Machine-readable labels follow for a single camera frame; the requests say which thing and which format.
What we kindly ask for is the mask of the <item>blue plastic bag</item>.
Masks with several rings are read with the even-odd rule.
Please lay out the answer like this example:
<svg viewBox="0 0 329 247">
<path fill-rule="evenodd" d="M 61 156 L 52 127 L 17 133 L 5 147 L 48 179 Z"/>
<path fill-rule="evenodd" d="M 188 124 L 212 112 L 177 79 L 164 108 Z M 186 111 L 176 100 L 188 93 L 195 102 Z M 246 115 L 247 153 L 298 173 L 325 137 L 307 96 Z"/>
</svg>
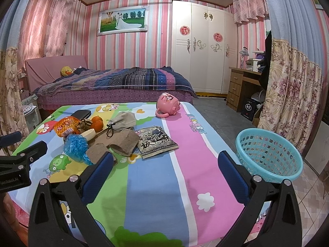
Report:
<svg viewBox="0 0 329 247">
<path fill-rule="evenodd" d="M 93 165 L 86 151 L 89 149 L 88 141 L 82 135 L 69 134 L 64 143 L 64 153 L 78 163 Z"/>
</svg>

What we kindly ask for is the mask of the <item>orange snack wrapper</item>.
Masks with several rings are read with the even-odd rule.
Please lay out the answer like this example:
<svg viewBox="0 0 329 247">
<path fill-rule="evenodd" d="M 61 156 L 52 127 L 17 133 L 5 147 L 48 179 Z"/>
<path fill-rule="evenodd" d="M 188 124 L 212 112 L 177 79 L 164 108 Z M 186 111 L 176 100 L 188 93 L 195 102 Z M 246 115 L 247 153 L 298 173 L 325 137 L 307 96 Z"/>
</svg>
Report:
<svg viewBox="0 0 329 247">
<path fill-rule="evenodd" d="M 78 118 L 72 116 L 65 117 L 58 121 L 53 126 L 53 129 L 59 137 L 67 137 L 69 134 L 80 134 L 78 130 L 79 122 Z"/>
</svg>

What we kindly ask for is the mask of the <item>cream round lid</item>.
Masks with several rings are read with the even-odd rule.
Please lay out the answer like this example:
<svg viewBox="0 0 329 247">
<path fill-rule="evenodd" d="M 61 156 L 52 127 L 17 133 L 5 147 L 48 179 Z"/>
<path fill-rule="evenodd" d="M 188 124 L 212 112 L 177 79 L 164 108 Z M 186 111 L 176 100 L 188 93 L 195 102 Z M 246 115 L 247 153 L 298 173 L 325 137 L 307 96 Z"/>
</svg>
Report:
<svg viewBox="0 0 329 247">
<path fill-rule="evenodd" d="M 89 142 L 96 136 L 96 131 L 95 129 L 89 129 L 81 133 L 81 136 Z"/>
</svg>

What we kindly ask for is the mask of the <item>mandarin orange front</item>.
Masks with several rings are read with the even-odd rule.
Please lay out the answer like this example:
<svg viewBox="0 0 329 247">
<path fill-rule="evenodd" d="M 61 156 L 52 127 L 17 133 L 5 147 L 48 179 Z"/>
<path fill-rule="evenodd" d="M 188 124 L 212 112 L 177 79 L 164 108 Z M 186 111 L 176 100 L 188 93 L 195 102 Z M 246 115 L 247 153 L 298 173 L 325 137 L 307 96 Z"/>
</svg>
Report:
<svg viewBox="0 0 329 247">
<path fill-rule="evenodd" d="M 93 119 L 90 128 L 94 129 L 96 133 L 99 133 L 103 130 L 103 126 L 104 124 L 102 119 Z"/>
</svg>

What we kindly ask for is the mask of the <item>mandarin orange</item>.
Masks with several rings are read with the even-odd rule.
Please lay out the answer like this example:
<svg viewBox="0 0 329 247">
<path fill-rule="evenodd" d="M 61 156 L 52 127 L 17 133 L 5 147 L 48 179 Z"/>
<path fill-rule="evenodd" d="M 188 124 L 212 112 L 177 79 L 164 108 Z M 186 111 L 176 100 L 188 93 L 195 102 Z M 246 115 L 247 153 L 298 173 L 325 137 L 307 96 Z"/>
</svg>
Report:
<svg viewBox="0 0 329 247">
<path fill-rule="evenodd" d="M 99 121 L 103 121 L 103 119 L 101 117 L 99 117 L 99 116 L 94 116 L 92 118 L 92 122 L 99 122 Z"/>
<path fill-rule="evenodd" d="M 102 119 L 93 119 L 90 128 L 94 129 L 96 133 L 99 133 L 103 130 L 103 126 L 104 124 Z"/>
</svg>

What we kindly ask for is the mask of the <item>brown cardboard scrap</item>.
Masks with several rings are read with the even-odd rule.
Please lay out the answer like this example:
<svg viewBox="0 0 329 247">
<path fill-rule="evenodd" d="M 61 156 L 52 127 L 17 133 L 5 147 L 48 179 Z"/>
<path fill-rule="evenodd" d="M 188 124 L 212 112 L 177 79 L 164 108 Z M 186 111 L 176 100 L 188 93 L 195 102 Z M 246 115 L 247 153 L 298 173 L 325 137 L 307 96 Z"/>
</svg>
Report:
<svg viewBox="0 0 329 247">
<path fill-rule="evenodd" d="M 77 130 L 81 133 L 86 132 L 87 130 L 90 130 L 92 128 L 93 122 L 89 119 L 82 119 L 77 124 Z"/>
</svg>

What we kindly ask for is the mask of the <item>bedside cabinet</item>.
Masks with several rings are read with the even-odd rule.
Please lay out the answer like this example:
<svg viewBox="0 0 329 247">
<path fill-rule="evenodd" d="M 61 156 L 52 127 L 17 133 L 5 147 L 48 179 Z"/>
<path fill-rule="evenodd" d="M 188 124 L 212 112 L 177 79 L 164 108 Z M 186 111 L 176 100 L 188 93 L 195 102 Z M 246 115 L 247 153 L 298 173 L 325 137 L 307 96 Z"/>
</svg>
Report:
<svg viewBox="0 0 329 247">
<path fill-rule="evenodd" d="M 37 95 L 32 94 L 22 100 L 23 114 L 31 133 L 39 124 L 41 124 L 41 115 L 37 103 Z"/>
</svg>

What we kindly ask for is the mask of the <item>turquoise plastic basket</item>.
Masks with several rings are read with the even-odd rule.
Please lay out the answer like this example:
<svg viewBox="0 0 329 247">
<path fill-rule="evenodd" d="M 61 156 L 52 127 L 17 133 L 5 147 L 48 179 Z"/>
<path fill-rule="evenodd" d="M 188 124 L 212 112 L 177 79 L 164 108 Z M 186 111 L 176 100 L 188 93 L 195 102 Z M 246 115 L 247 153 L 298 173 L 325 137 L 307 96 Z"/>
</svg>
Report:
<svg viewBox="0 0 329 247">
<path fill-rule="evenodd" d="M 296 147 L 284 137 L 263 129 L 244 129 L 235 139 L 236 156 L 251 175 L 267 182 L 296 180 L 303 160 Z"/>
</svg>

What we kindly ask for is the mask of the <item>mandarin orange back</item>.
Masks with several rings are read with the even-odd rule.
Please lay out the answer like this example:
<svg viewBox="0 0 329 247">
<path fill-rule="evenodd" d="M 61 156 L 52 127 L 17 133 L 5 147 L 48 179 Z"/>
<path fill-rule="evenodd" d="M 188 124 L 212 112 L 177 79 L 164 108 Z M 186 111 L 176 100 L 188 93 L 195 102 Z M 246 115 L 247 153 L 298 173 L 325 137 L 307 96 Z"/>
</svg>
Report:
<svg viewBox="0 0 329 247">
<path fill-rule="evenodd" d="M 92 118 L 92 122 L 99 122 L 99 121 L 103 121 L 103 119 L 101 117 L 99 117 L 99 116 L 94 116 Z"/>
</svg>

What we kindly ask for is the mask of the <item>purple bed with quilt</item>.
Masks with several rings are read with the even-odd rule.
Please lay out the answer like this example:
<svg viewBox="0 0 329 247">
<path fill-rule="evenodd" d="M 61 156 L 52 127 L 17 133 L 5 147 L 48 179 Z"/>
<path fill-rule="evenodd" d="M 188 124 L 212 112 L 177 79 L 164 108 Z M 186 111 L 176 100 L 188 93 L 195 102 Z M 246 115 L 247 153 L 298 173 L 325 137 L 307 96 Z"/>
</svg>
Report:
<svg viewBox="0 0 329 247">
<path fill-rule="evenodd" d="M 155 102 L 164 92 L 189 103 L 196 97 L 190 82 L 169 66 L 109 70 L 77 68 L 72 74 L 34 90 L 44 109 L 69 104 Z"/>
</svg>

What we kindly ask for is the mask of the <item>pink window curtain left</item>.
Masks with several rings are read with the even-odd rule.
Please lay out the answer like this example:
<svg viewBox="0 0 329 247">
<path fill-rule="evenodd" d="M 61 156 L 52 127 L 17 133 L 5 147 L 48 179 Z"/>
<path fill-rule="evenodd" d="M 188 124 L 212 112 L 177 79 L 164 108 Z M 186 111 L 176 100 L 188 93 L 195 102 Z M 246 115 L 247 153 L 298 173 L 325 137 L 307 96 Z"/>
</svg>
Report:
<svg viewBox="0 0 329 247">
<path fill-rule="evenodd" d="M 17 50 L 17 67 L 40 57 L 61 56 L 65 50 L 70 15 L 76 0 L 29 0 Z"/>
</svg>

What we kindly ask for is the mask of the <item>white printer on desk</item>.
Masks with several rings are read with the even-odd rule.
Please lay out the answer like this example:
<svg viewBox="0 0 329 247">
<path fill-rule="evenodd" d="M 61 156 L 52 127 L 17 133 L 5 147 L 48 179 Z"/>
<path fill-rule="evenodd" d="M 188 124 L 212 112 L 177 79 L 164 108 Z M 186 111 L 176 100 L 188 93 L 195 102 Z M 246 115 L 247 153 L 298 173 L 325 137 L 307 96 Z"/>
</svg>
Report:
<svg viewBox="0 0 329 247">
<path fill-rule="evenodd" d="M 263 60 L 264 57 L 264 51 L 253 51 L 253 53 L 249 56 L 249 59 L 245 62 L 245 68 L 253 72 L 258 72 L 258 68 L 260 67 L 260 65 L 258 65 L 258 62 L 260 60 Z"/>
</svg>

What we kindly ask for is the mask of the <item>pink cartoon mug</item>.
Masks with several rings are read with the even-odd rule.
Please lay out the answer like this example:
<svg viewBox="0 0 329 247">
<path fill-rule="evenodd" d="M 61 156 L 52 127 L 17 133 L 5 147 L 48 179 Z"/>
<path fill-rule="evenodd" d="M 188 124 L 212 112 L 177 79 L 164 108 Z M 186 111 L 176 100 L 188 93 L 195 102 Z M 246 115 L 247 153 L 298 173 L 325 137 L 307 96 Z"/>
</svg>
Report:
<svg viewBox="0 0 329 247">
<path fill-rule="evenodd" d="M 179 100 L 169 93 L 162 93 L 156 103 L 156 116 L 158 118 L 167 118 L 170 115 L 176 115 L 180 110 Z"/>
</svg>

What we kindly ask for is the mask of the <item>white wardrobe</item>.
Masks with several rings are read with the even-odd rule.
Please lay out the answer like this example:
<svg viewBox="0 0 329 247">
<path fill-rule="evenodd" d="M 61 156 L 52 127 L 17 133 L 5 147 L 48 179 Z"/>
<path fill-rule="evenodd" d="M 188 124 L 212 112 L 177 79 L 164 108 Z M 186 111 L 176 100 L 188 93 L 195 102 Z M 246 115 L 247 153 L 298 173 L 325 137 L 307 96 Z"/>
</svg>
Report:
<svg viewBox="0 0 329 247">
<path fill-rule="evenodd" d="M 237 65 L 233 14 L 196 3 L 172 3 L 171 66 L 197 93 L 227 95 Z"/>
</svg>

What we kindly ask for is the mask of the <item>grey drawstring pouch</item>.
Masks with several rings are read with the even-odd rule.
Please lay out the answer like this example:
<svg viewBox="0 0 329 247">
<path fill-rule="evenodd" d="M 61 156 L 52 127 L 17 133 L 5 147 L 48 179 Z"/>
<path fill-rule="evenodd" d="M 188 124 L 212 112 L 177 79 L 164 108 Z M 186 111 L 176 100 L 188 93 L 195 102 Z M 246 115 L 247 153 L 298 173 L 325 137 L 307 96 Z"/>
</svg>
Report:
<svg viewBox="0 0 329 247">
<path fill-rule="evenodd" d="M 132 112 L 120 112 L 107 123 L 107 137 L 112 137 L 114 132 L 131 129 L 136 125 L 136 118 Z"/>
</svg>

